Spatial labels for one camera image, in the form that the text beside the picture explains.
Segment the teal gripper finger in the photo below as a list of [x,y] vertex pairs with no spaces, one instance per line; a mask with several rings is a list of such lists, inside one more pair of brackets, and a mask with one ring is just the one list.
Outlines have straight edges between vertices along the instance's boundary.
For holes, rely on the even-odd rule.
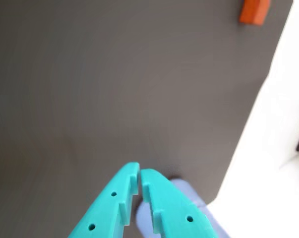
[[162,238],[214,238],[207,217],[174,184],[154,169],[140,172],[153,233]]
[[70,238],[121,238],[138,195],[140,165],[125,164],[108,182],[69,234]]

